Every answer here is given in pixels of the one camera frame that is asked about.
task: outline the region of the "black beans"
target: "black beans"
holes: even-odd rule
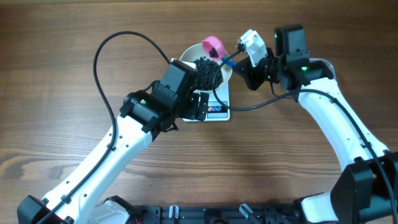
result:
[[[219,65],[210,60],[200,57],[200,59],[196,59],[193,61],[197,65],[198,76],[195,80],[193,88],[196,90],[212,90],[213,85],[213,77],[217,69],[219,69]],[[218,88],[221,83],[223,82],[223,75],[221,71],[217,72],[216,74],[216,88]]]

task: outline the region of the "wooden table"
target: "wooden table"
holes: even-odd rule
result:
[[[92,63],[99,44],[122,30],[142,32],[179,58],[209,35],[234,52],[248,29],[274,47],[273,28],[301,23],[311,56],[334,64],[350,105],[397,151],[397,6],[310,0],[0,6],[0,223],[15,223],[22,199],[58,185],[111,126]],[[153,46],[133,36],[112,40],[98,63],[115,113],[129,92],[167,69]],[[233,106],[273,97],[268,85],[249,91],[237,75],[229,86]],[[341,173],[313,118],[292,100],[232,112],[228,122],[177,125],[179,132],[159,135],[131,161],[103,198],[119,195],[136,205],[292,202],[330,191]]]

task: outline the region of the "scale platform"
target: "scale platform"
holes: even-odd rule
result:
[[[229,88],[228,82],[217,91],[218,98],[226,105],[229,106]],[[223,108],[214,97],[214,94],[209,93],[209,103],[207,106],[207,114],[204,121],[227,121],[230,118],[229,109]],[[198,120],[183,119],[186,122],[201,122]]]

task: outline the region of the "bowl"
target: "bowl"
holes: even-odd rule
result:
[[[225,57],[229,57],[228,53],[225,52],[224,54]],[[180,61],[182,62],[193,62],[196,59],[199,59],[200,57],[206,57],[209,58],[205,51],[203,50],[203,47],[201,44],[195,44],[193,46],[191,46],[190,48],[188,48],[186,51],[184,51],[184,53],[181,55],[180,57]],[[216,88],[216,91],[220,90],[225,83],[228,82],[229,78],[231,78],[232,75],[232,68],[224,65],[221,68],[221,74],[223,75],[223,82]],[[213,93],[213,90],[198,90],[204,93]]]

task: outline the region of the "pink scoop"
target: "pink scoop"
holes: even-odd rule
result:
[[[207,37],[201,42],[201,46],[206,55],[215,62],[221,60],[225,54],[224,44],[215,36]]]

